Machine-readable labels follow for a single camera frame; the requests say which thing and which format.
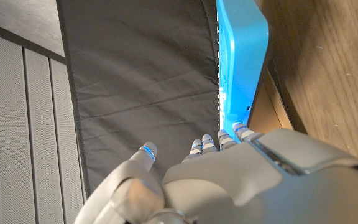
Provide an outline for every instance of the blue plastic object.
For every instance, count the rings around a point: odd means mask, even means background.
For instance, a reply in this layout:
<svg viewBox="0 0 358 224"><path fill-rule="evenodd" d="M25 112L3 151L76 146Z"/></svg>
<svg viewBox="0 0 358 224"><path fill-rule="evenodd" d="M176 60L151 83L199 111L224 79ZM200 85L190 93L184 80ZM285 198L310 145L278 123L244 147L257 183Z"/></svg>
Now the blue plastic object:
<svg viewBox="0 0 358 224"><path fill-rule="evenodd" d="M269 41L269 26L254 0L217 0L220 129L247 124Z"/></svg>

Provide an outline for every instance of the wood grain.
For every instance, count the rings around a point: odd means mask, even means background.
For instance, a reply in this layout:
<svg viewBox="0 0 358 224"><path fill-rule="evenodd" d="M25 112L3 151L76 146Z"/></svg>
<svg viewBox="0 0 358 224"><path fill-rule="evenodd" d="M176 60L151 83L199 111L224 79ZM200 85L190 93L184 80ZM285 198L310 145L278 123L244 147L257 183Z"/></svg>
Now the wood grain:
<svg viewBox="0 0 358 224"><path fill-rule="evenodd" d="M260 3L284 100L310 136L358 157L358 0Z"/></svg>

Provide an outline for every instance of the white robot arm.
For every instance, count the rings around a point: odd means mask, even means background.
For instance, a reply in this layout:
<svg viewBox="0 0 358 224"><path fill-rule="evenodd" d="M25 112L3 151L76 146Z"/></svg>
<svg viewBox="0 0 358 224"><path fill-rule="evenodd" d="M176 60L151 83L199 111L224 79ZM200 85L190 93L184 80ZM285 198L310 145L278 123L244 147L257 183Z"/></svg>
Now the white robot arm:
<svg viewBox="0 0 358 224"><path fill-rule="evenodd" d="M218 132L193 142L162 183L149 173L151 142L93 192L76 223L358 223L358 159L307 135L279 129L240 140Z"/></svg>

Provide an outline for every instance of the gray cloth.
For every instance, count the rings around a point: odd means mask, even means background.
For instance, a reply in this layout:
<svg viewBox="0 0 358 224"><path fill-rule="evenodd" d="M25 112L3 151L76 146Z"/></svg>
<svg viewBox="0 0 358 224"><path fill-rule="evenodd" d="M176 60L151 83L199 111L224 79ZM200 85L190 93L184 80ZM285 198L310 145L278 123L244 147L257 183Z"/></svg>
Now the gray cloth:
<svg viewBox="0 0 358 224"><path fill-rule="evenodd" d="M58 0L58 7L92 191L147 141L158 147L157 180L194 139L218 142L216 1Z"/></svg>

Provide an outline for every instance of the vertical slat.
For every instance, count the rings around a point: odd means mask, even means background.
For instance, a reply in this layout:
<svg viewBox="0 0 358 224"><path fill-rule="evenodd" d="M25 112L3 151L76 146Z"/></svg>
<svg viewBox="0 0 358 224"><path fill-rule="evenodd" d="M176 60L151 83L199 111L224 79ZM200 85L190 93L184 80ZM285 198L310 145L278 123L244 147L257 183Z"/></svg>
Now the vertical slat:
<svg viewBox="0 0 358 224"><path fill-rule="evenodd" d="M0 222L35 223L22 47L0 38Z"/></svg>
<svg viewBox="0 0 358 224"><path fill-rule="evenodd" d="M65 221L73 223L83 205L73 105L66 66L51 60L51 69Z"/></svg>
<svg viewBox="0 0 358 224"><path fill-rule="evenodd" d="M25 49L30 131L39 223L63 223L48 58Z"/></svg>

